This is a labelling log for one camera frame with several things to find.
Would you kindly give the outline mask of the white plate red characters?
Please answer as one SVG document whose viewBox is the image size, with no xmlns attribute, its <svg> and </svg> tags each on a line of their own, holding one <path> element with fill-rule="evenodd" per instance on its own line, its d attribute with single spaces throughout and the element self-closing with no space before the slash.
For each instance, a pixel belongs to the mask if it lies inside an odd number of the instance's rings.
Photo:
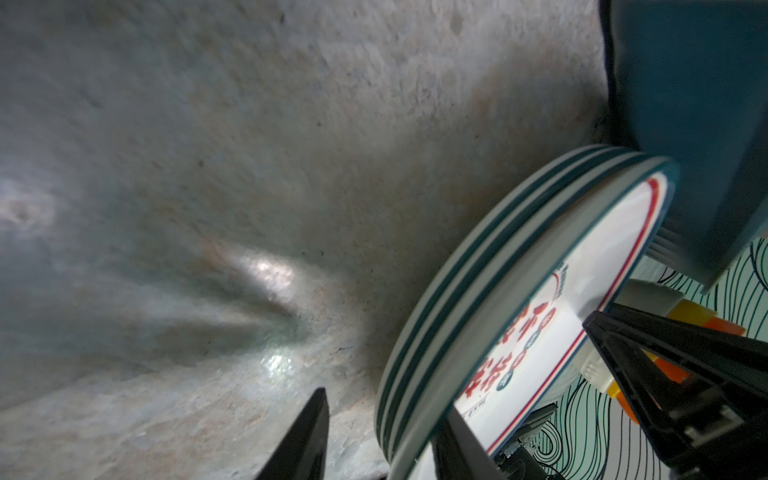
<svg viewBox="0 0 768 480">
<path fill-rule="evenodd" d="M 427 287 L 385 367 L 375 435 L 393 479 L 431 479 L 431 440 L 456 413 L 497 453 L 583 344 L 659 229 L 671 158 L 590 145 L 500 201 Z"/>
</svg>

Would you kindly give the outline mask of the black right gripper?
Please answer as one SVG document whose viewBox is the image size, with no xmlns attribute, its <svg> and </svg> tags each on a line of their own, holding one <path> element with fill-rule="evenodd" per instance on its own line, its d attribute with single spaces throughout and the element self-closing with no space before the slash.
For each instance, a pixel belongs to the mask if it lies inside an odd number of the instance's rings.
<svg viewBox="0 0 768 480">
<path fill-rule="evenodd" d="M 767 477 L 767 344 L 619 304 L 583 328 L 673 479 Z"/>
</svg>

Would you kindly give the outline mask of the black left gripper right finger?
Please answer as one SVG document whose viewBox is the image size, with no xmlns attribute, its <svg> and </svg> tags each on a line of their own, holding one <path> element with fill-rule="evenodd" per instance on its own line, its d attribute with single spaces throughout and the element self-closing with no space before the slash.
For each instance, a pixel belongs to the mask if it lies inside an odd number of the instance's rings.
<svg viewBox="0 0 768 480">
<path fill-rule="evenodd" d="M 451 407 L 431 439 L 438 480 L 503 480 L 458 411 Z"/>
</svg>

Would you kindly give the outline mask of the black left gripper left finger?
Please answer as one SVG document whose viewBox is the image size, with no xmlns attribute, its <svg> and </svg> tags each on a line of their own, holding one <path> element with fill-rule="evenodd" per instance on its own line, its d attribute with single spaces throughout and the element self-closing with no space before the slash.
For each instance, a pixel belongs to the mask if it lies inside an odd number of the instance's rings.
<svg viewBox="0 0 768 480">
<path fill-rule="evenodd" d="M 326 389 L 317 388 L 256 480 L 322 480 L 329 435 Z"/>
</svg>

